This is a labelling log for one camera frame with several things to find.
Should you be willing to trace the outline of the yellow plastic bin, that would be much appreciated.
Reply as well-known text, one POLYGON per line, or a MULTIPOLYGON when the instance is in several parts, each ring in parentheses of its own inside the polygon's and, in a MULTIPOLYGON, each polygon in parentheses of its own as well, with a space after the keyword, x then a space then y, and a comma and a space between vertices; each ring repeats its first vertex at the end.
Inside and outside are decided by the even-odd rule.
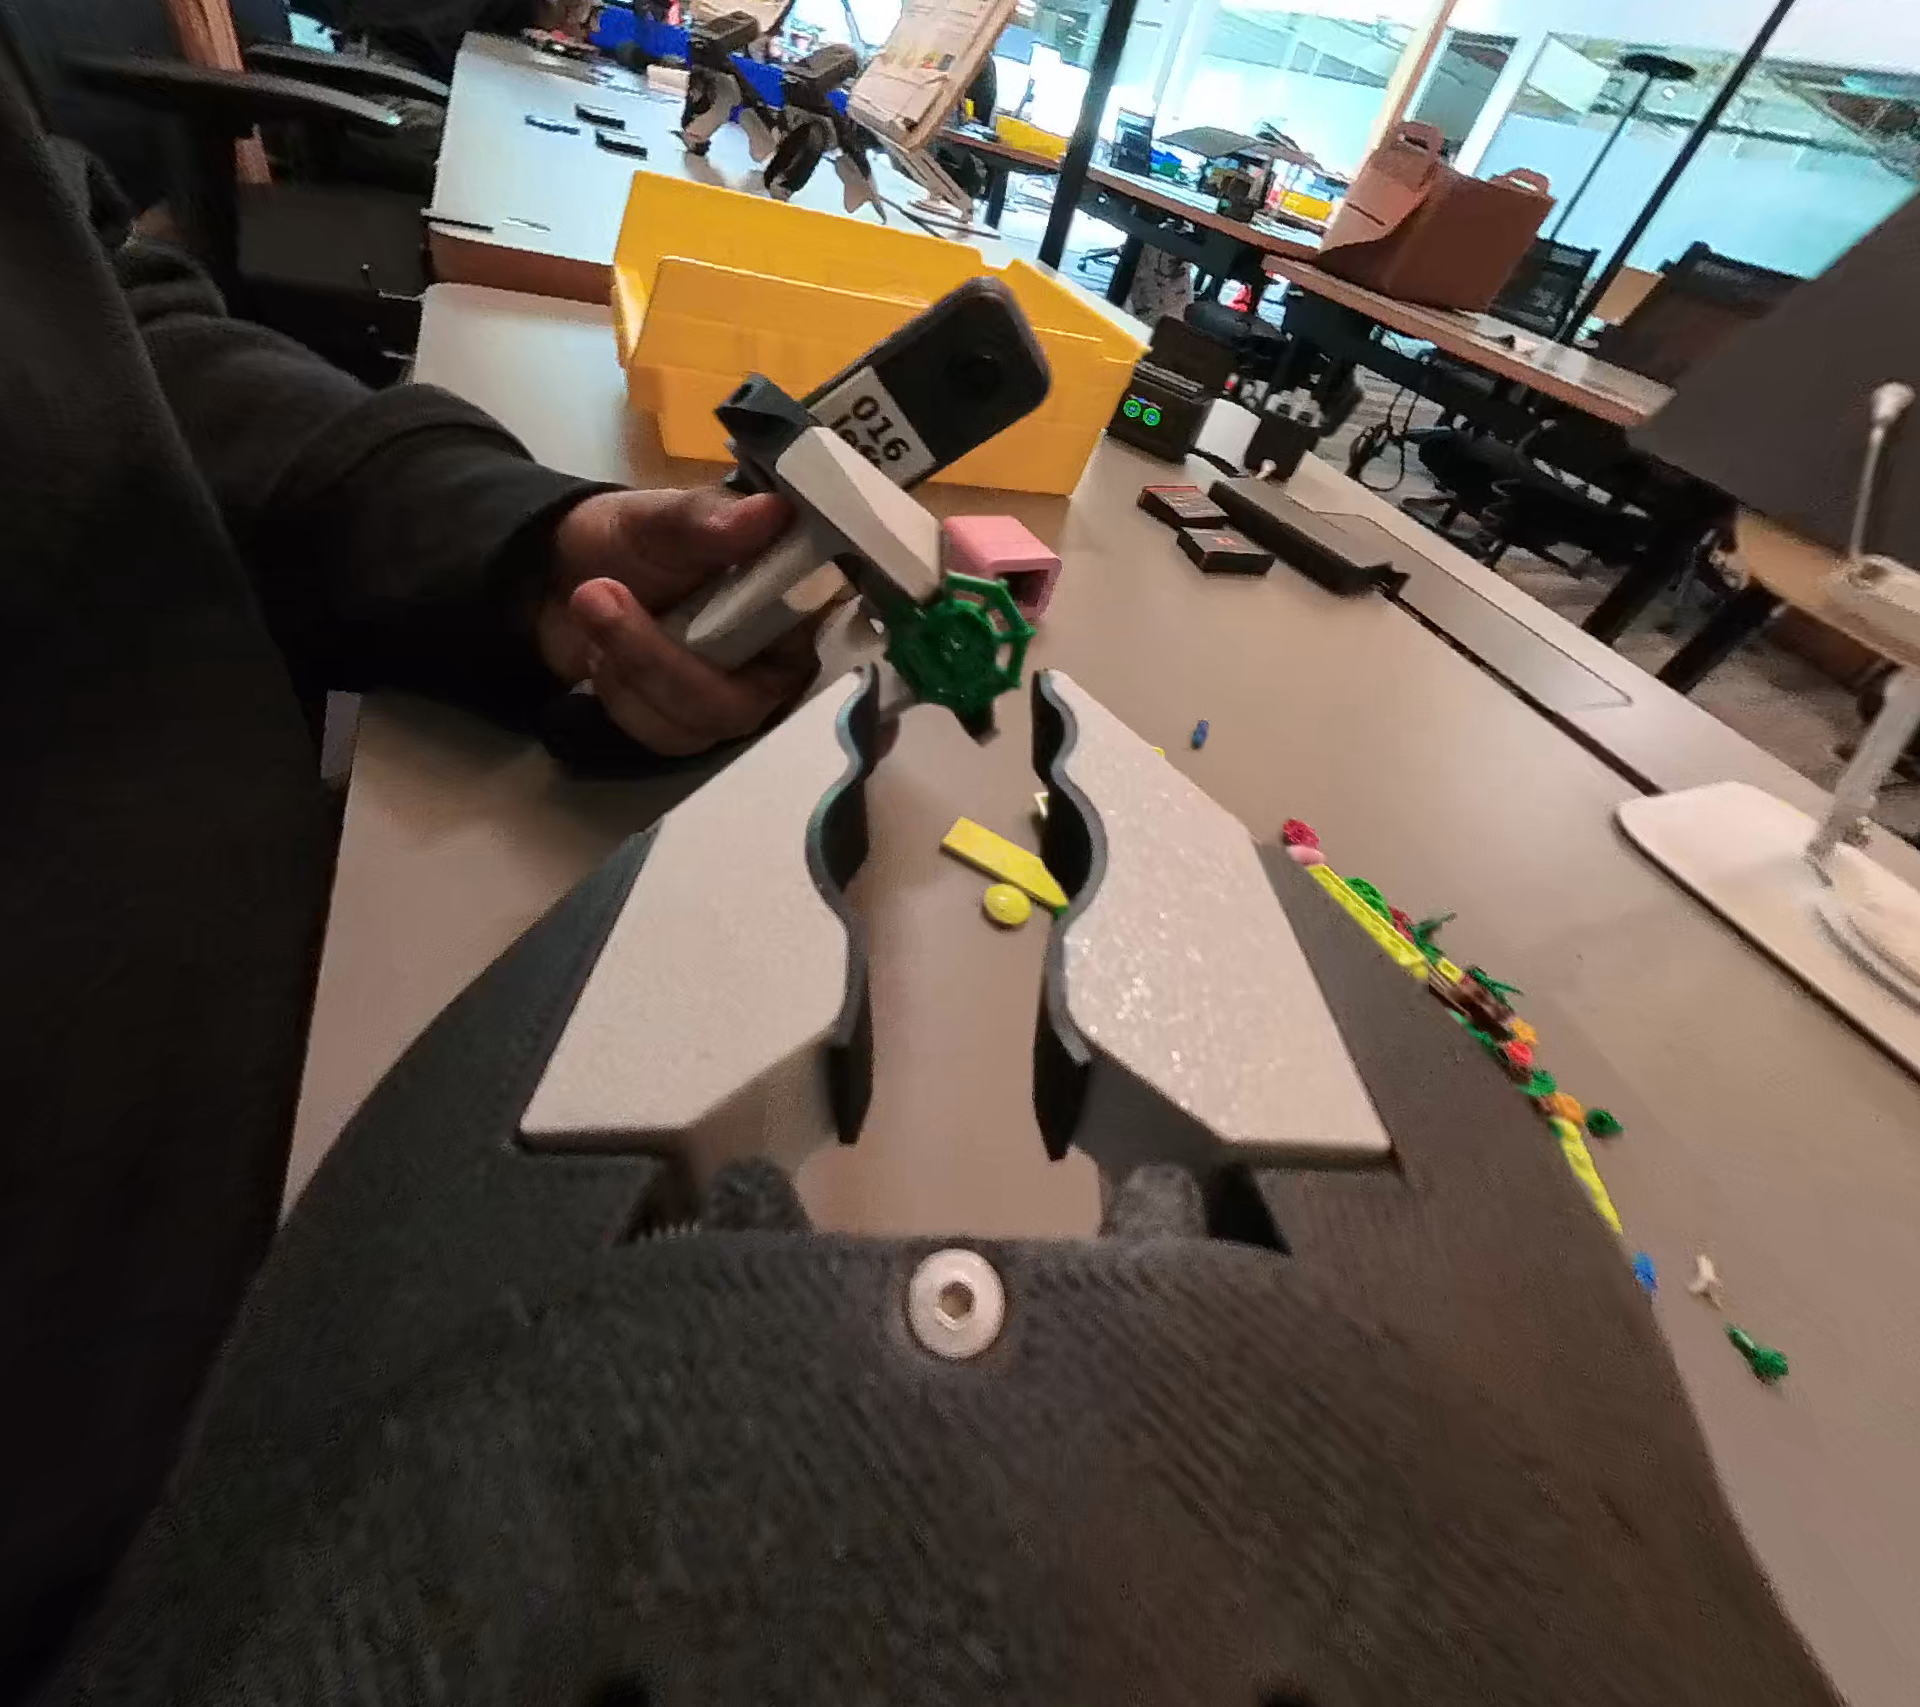
POLYGON ((1131 393, 1145 342, 1117 310, 1031 263, 949 237, 633 174, 614 244, 628 388, 675 460, 725 460, 716 405, 742 377, 804 397, 962 281, 1003 281, 1051 360, 1044 405, 956 460, 956 485, 1065 500, 1131 393))

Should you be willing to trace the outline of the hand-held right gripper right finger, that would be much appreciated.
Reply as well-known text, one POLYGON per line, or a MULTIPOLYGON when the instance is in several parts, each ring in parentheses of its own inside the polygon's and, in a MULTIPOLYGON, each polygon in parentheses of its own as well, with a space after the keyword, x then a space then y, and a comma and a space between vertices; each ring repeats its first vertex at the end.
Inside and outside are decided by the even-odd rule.
POLYGON ((1031 676, 1044 942, 1031 1108, 1092 1161, 1386 1161, 1278 856, 1076 676, 1031 676))

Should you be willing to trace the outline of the black power brick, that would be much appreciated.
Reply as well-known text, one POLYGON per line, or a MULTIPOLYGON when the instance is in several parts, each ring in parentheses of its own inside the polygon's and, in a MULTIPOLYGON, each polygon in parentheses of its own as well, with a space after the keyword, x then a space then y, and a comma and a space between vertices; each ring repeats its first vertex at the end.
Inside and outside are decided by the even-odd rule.
POLYGON ((1246 536, 1259 553, 1320 590, 1341 599, 1399 599, 1407 589, 1404 565, 1367 549, 1360 536, 1341 536, 1333 514, 1300 506, 1273 481, 1216 476, 1207 494, 1232 534, 1246 536))

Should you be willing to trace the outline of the white stand base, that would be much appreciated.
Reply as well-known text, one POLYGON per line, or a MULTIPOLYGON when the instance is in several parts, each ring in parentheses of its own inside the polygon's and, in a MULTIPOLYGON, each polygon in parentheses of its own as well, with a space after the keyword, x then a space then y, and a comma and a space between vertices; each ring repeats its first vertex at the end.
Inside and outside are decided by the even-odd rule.
POLYGON ((1920 889, 1745 783, 1629 798, 1621 835, 1838 1022, 1920 1074, 1920 889))

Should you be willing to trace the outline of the black office chair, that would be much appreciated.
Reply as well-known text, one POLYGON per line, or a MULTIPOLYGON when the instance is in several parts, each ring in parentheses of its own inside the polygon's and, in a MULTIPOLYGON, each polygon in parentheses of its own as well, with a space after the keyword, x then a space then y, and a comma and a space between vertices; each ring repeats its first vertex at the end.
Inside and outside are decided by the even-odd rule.
POLYGON ((231 319, 273 324, 374 388, 409 377, 432 287, 428 200, 346 174, 346 138, 389 138, 374 97, 157 57, 77 57, 69 78, 157 114, 166 213, 231 319))

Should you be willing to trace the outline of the black angular gadget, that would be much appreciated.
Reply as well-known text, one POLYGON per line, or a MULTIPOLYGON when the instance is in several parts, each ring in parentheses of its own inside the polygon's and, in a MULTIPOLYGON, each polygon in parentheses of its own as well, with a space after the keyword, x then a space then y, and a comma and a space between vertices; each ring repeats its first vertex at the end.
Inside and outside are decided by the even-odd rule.
POLYGON ((886 195, 875 192, 875 134, 850 120, 850 83, 857 82, 857 50, 850 41, 820 41, 804 59, 783 65, 783 107, 775 157, 760 159, 760 192, 791 202, 820 159, 834 159, 847 213, 875 213, 886 224, 886 195))
POLYGON ((742 66, 742 57, 757 40, 757 17, 744 7, 716 11, 686 31, 686 112, 680 112, 680 142, 690 157, 708 157, 720 127, 738 114, 753 133, 764 133, 764 102, 753 78, 742 66))

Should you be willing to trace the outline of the black green round toy piece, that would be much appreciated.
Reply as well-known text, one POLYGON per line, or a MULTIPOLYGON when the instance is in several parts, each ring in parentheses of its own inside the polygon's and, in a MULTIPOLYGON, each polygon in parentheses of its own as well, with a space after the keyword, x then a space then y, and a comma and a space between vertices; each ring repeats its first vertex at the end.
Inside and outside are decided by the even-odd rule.
POLYGON ((975 740, 997 730, 997 701, 1022 683, 1038 638, 1003 580, 956 569, 929 599, 888 594, 880 628, 902 707, 949 712, 975 740))

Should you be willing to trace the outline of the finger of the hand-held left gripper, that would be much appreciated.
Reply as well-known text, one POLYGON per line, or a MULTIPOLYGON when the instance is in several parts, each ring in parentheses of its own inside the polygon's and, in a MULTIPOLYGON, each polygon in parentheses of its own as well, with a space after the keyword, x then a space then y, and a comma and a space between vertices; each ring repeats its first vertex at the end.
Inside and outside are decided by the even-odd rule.
POLYGON ((875 608, 938 599, 938 520, 834 433, 797 433, 775 455, 775 485, 863 599, 875 608))

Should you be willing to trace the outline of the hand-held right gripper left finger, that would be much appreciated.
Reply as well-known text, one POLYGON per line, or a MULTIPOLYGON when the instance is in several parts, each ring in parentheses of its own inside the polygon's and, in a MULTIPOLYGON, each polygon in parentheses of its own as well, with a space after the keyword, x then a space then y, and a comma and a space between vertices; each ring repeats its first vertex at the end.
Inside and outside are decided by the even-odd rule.
POLYGON ((521 1114, 529 1148, 815 1153, 870 1111, 880 670, 853 668, 642 832, 521 1114))

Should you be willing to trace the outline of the brown cardboard box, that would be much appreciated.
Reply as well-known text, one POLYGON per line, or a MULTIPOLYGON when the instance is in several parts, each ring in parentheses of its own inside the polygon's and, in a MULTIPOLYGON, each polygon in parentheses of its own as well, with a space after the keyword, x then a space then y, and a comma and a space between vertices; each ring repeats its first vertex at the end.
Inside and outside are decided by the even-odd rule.
POLYGON ((1399 121, 1351 183, 1315 268, 1386 300, 1491 312, 1547 213, 1546 174, 1458 174, 1440 127, 1399 121))

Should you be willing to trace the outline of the wooden easel stand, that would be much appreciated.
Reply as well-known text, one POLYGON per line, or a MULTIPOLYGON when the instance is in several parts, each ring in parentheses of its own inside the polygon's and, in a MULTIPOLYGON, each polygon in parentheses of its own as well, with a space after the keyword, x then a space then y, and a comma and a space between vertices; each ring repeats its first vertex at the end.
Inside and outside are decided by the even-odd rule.
POLYGON ((995 234, 987 213, 987 192, 963 185, 949 159, 929 142, 905 150, 898 138, 880 138, 888 163, 919 192, 912 215, 949 220, 956 234, 995 234))

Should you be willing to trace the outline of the black monitor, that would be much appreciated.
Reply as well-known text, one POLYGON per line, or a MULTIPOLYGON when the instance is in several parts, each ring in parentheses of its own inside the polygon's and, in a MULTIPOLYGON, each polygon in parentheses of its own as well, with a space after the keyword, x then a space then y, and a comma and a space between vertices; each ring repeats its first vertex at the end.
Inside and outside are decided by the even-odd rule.
POLYGON ((1697 364, 1637 446, 1849 553, 1888 385, 1920 385, 1917 200, 1697 364))

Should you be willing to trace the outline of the person's left forearm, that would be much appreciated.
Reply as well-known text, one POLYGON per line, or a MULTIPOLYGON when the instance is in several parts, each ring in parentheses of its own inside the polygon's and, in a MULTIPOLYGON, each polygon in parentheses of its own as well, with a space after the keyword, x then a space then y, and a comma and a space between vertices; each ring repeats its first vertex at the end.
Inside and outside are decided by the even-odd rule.
POLYGON ((614 485, 438 385, 370 388, 236 321, 166 242, 109 268, 300 699, 413 692, 533 730, 561 699, 538 641, 560 525, 614 485))

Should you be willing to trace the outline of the pink hollow block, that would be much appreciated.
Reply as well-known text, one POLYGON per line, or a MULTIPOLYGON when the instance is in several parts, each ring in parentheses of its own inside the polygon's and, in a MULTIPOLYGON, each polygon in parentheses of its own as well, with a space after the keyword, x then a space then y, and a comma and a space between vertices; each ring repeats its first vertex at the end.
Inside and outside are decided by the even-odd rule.
POLYGON ((1029 624, 1044 620, 1062 565, 1062 553, 1015 514, 944 520, 944 569, 1003 585, 1029 624))

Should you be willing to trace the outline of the pile of colourful toy bricks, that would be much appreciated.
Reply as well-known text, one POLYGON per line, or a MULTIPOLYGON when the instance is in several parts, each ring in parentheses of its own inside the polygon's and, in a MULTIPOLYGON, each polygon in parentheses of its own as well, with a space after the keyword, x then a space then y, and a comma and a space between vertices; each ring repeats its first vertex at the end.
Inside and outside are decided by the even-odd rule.
MULTIPOLYGON (((1573 1098, 1546 1065, 1538 1030, 1519 1012, 1519 989, 1491 976, 1484 967, 1455 962, 1440 933, 1449 927, 1440 915, 1407 915, 1369 879, 1346 873, 1320 832, 1308 818, 1284 818, 1278 832, 1281 852, 1308 869, 1308 879, 1416 985, 1441 1000, 1447 1018, 1463 1025, 1482 1052, 1491 1052, 1502 1077, 1534 1108, 1547 1123, 1573 1184, 1595 1204, 1600 1221, 1625 1239, 1621 1208, 1595 1161, 1595 1139, 1615 1139, 1625 1123, 1606 1108, 1573 1098)), ((1038 850, 962 814, 944 832, 944 852, 987 879, 981 909, 995 927, 1022 927, 1038 909, 1062 915, 1069 896, 1038 850)))

